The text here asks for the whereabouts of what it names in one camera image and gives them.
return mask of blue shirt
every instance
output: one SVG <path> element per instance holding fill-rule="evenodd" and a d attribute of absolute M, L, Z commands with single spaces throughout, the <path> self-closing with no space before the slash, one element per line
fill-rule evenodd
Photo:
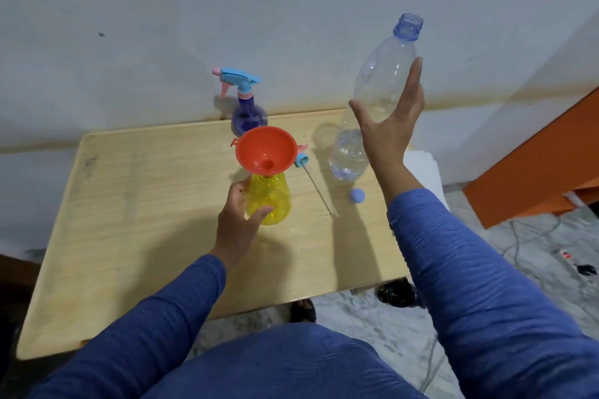
<path fill-rule="evenodd" d="M 387 213 L 467 398 L 598 398 L 599 343 L 427 190 Z M 290 324 L 182 365 L 225 287 L 202 256 L 92 339 L 31 398 L 422 398 L 365 342 Z"/>

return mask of orange funnel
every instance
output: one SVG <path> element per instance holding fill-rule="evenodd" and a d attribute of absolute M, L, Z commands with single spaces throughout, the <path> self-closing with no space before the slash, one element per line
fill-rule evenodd
<path fill-rule="evenodd" d="M 252 174 L 273 176 L 291 167 L 298 154 L 295 139 L 277 127 L 258 127 L 235 139 L 239 164 Z"/>

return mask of wooden table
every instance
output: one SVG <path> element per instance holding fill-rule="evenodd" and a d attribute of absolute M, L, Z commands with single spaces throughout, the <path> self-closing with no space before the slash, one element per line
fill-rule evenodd
<path fill-rule="evenodd" d="M 310 144 L 308 172 L 286 172 L 293 209 L 260 228 L 210 318 L 408 275 L 372 170 L 334 179 L 328 157 L 342 110 L 270 117 Z M 81 347 L 214 244 L 217 214 L 247 173 L 229 121 L 98 132 L 77 152 L 17 347 L 20 359 Z"/>

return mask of spray bottle trigger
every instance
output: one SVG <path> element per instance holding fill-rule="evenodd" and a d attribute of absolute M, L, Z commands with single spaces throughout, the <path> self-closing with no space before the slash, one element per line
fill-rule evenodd
<path fill-rule="evenodd" d="M 226 95 L 226 93 L 229 91 L 229 87 L 231 87 L 232 85 L 233 84 L 229 84 L 224 80 L 221 81 L 221 98 L 223 98 Z"/>

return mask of hand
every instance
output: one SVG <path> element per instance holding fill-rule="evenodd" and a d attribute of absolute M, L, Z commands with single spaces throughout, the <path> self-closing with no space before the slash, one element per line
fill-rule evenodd
<path fill-rule="evenodd" d="M 219 214 L 216 243 L 210 253 L 221 259 L 227 273 L 250 251 L 260 224 L 274 210 L 274 207 L 260 207 L 246 219 L 244 194 L 250 181 L 251 176 L 231 185 L 226 204 Z"/>
<path fill-rule="evenodd" d="M 421 73 L 422 57 L 418 57 L 410 67 L 397 107 L 381 123 L 372 121 L 362 102 L 349 102 L 362 132 L 364 151 L 383 190 L 387 206 L 401 192 L 422 188 L 404 166 L 404 153 L 412 138 L 416 120 L 424 109 Z"/>

